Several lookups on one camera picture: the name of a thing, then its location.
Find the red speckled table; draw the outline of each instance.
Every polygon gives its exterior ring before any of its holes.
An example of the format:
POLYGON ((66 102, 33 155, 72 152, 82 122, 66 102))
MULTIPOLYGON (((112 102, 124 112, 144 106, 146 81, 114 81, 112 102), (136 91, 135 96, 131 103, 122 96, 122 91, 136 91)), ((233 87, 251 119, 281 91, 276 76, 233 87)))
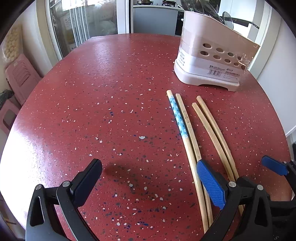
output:
POLYGON ((79 210, 100 240, 198 240, 200 210, 168 89, 183 97, 202 157, 215 170, 226 176, 191 107, 197 95, 224 134, 239 174, 261 183, 274 200, 291 197, 285 178, 260 163, 265 154, 290 159, 282 126, 260 85, 251 74, 235 93, 183 84, 173 71, 179 40, 95 37, 37 85, 14 122, 0 163, 0 190, 23 226, 37 184, 72 180, 98 158, 103 173, 79 210))

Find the chopstick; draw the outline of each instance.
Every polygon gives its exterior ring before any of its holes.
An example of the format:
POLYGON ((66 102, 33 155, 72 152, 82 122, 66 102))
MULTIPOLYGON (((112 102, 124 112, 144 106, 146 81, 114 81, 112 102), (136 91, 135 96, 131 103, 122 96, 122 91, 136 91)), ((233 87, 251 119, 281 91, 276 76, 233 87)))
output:
MULTIPOLYGON (((177 100, 181 115, 183 117, 186 129, 187 129, 187 132, 188 132, 188 135, 189 135, 189 139, 191 141, 191 145, 192 145, 192 149, 193 149, 194 154, 195 154, 196 162, 198 162, 198 161, 200 161, 202 159, 202 157, 201 157, 201 154, 200 154, 200 150, 198 148, 197 140, 195 138, 195 134, 194 134, 194 131, 193 131, 189 116, 187 114, 185 105, 184 105, 184 103, 182 101, 182 97, 181 97, 180 94, 176 94, 176 100, 177 100)), ((203 191, 204 191, 204 198, 205 198, 205 204, 206 204, 206 209, 207 209, 208 225, 210 227, 212 225, 212 223, 213 223, 213 214, 212 214, 211 201, 210 201, 209 194, 207 193, 204 185, 202 187, 203 187, 203 191)))
POLYGON ((207 116, 207 119, 209 120, 209 122, 210 122, 210 124, 211 124, 211 126, 212 126, 212 128, 213 128, 213 130, 214 130, 214 132, 215 132, 215 134, 217 136, 217 138, 220 141, 220 144, 221 144, 221 146, 222 146, 222 148, 224 150, 224 153, 227 156, 227 159, 229 161, 229 164, 230 164, 230 167, 231 167, 231 170, 233 172, 233 175, 234 175, 235 179, 238 179, 239 178, 239 174, 237 172, 237 168, 235 167, 234 159, 233 159, 233 157, 231 155, 231 152, 230 152, 230 150, 228 148, 228 145, 227 145, 227 143, 226 143, 226 141, 225 141, 225 139, 224 139, 224 137, 223 137, 223 135, 221 133, 221 130, 219 129, 219 127, 218 127, 218 125, 217 125, 214 117, 212 116, 209 108, 207 107, 207 105, 205 104, 205 102, 203 101, 203 99, 201 98, 201 96, 196 97, 196 99, 197 99, 198 103, 200 104, 203 112, 207 116))
MULTIPOLYGON (((215 148, 216 148, 216 151, 221 159, 221 162, 226 170, 226 173, 227 173, 227 176, 228 176, 228 179, 230 181, 236 181, 236 179, 234 178, 234 175, 233 175, 233 172, 232 172, 232 169, 230 167, 230 163, 224 153, 224 150, 222 149, 221 147, 221 144, 218 140, 218 138, 216 137, 211 125, 209 124, 208 120, 206 119, 206 117, 204 116, 204 114, 202 113, 202 111, 200 110, 200 108, 198 107, 198 105, 196 103, 192 103, 192 107, 193 109, 195 110, 195 112, 197 113, 199 119, 201 120, 203 126, 205 127, 207 133, 209 134, 215 148)), ((242 215, 243 213, 243 206, 240 205, 239 206, 239 212, 240 214, 242 215)))
POLYGON ((207 211, 206 211, 206 207, 205 207, 205 200, 204 200, 204 196, 203 196, 203 190, 202 190, 202 184, 200 182, 200 179, 197 175, 197 171, 196 171, 196 162, 195 162, 195 157, 194 157, 194 153, 190 144, 190 140, 186 131, 186 127, 184 125, 184 122, 182 120, 182 116, 181 113, 179 111, 178 105, 176 103, 176 100, 173 96, 173 93, 171 90, 167 90, 167 95, 168 95, 168 99, 170 101, 170 104, 172 106, 174 115, 176 117, 176 121, 182 136, 182 140, 185 146, 185 150, 186 150, 186 154, 188 157, 188 161, 189 161, 189 165, 190 165, 190 169, 192 172, 192 176, 193 176, 193 180, 194 180, 194 185, 195 185, 195 189, 197 192, 197 198, 198 198, 198 203, 200 205, 200 213, 201 213, 201 217, 202 217, 202 224, 203 224, 203 228, 204 228, 204 232, 206 232, 208 230, 208 221, 207 221, 207 211))

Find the circular hole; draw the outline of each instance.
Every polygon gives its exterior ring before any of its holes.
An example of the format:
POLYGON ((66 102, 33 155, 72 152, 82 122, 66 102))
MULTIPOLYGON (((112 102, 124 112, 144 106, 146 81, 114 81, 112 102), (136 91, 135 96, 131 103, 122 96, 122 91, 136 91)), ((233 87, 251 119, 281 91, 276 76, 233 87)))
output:
POLYGON ((214 55, 213 56, 215 59, 221 59, 221 57, 219 55, 214 55))
POLYGON ((206 51, 201 51, 200 53, 201 53, 202 55, 204 55, 204 56, 208 56, 208 55, 209 55, 209 53, 206 52, 206 51))
POLYGON ((223 52, 224 52, 224 50, 221 49, 221 48, 216 48, 216 50, 217 50, 218 52, 220 52, 220 53, 223 53, 223 52))
POLYGON ((210 49, 212 47, 210 44, 203 44, 203 46, 207 49, 210 49))

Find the plastic wrap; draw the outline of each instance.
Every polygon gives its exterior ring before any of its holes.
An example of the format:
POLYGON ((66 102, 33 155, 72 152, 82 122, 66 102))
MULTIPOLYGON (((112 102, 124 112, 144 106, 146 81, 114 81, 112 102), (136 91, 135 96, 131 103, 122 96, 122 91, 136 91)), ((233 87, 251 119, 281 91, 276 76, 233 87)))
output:
POLYGON ((2 58, 5 67, 8 67, 21 53, 22 47, 22 27, 20 24, 15 24, 8 31, 1 45, 2 58))
POLYGON ((259 47, 209 16, 185 11, 175 72, 181 81, 193 85, 216 81, 238 87, 259 47))

